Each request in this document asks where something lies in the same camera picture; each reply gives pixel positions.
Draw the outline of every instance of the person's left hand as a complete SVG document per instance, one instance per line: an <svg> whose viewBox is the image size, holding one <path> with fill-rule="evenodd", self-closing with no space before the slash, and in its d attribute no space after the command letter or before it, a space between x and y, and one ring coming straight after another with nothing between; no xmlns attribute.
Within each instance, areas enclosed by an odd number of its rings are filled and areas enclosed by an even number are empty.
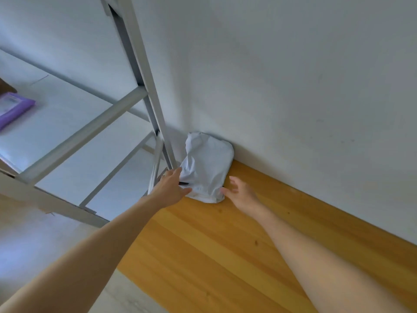
<svg viewBox="0 0 417 313"><path fill-rule="evenodd" d="M191 192L191 188L181 188L180 173L182 168L168 170L155 185L149 196L153 197L162 207L174 205L185 195Z"/></svg>

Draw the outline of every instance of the forearm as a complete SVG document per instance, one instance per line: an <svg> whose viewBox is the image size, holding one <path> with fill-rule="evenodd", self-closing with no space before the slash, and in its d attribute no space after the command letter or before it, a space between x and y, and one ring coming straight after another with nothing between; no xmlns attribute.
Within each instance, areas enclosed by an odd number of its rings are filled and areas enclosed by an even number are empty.
<svg viewBox="0 0 417 313"><path fill-rule="evenodd" d="M132 242L160 208L150 196L143 197L20 289L0 312L87 312Z"/></svg>
<svg viewBox="0 0 417 313"><path fill-rule="evenodd" d="M368 275L297 231L265 206L255 219L320 313L408 312Z"/></svg>

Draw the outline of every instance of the person's hand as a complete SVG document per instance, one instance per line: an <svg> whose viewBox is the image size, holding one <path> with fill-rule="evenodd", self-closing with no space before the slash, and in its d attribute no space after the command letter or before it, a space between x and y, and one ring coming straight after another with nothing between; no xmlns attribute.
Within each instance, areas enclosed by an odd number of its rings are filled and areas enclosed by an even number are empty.
<svg viewBox="0 0 417 313"><path fill-rule="evenodd" d="M222 187L220 191L232 200L233 204L243 213L255 218L265 206L259 201L255 192L245 182L238 177L230 176L230 183L233 186L232 190Z"/></svg>
<svg viewBox="0 0 417 313"><path fill-rule="evenodd" d="M181 170L181 167L168 170L149 194L161 207L174 205L191 192L191 188L183 189L178 185Z"/></svg>

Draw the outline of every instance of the person's right hand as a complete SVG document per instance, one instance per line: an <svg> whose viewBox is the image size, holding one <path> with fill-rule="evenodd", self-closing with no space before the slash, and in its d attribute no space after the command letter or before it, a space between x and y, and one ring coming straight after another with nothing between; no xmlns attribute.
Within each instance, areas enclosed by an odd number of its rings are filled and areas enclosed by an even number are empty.
<svg viewBox="0 0 417 313"><path fill-rule="evenodd" d="M245 182L238 177L230 176L230 183L233 186L232 190L222 187L220 191L232 200L233 204L243 213L255 218L258 211L262 209L262 203L259 201L255 192Z"/></svg>

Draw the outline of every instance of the purple plastic bag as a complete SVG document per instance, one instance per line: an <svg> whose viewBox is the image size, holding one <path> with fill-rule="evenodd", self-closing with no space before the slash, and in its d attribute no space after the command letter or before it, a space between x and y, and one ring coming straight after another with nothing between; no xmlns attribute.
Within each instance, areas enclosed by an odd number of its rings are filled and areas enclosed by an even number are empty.
<svg viewBox="0 0 417 313"><path fill-rule="evenodd" d="M0 131L35 105L35 100L17 93L7 92L0 96Z"/></svg>

